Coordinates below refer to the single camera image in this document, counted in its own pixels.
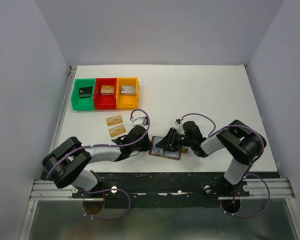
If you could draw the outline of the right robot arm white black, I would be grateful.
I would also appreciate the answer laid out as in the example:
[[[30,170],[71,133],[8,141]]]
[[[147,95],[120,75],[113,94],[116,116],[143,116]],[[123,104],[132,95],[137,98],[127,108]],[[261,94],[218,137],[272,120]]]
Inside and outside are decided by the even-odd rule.
[[[262,156],[267,145],[262,135],[237,119],[208,137],[203,137],[194,121],[185,122],[182,128],[183,134],[173,127],[170,128],[167,135],[156,143],[155,147],[166,152],[177,152],[186,147],[200,158],[227,149],[232,160],[218,185],[224,192],[232,191],[244,179],[252,164]]]

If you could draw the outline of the brown leather card holder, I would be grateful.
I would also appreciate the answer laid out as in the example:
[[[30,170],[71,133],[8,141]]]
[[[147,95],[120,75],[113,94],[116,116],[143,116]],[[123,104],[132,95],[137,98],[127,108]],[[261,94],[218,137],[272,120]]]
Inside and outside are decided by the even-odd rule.
[[[159,157],[159,158],[165,158],[165,159],[170,159],[170,160],[177,160],[177,161],[179,161],[181,159],[181,155],[182,155],[182,151],[181,150],[175,151],[175,152],[171,152],[171,151],[168,151],[168,150],[164,149],[164,154],[163,155],[152,155],[151,154],[152,148],[148,151],[148,154],[150,156]]]

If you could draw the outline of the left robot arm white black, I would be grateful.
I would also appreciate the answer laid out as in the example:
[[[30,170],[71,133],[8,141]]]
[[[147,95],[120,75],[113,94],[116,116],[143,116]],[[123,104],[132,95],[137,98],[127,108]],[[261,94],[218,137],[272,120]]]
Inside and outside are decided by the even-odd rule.
[[[85,170],[89,163],[119,162],[134,152],[146,152],[152,146],[146,129],[136,125],[128,134],[108,144],[83,146],[77,137],[70,137],[49,153],[42,165],[47,171],[46,179],[54,182],[58,189],[72,185],[89,191],[99,183],[92,170]]]

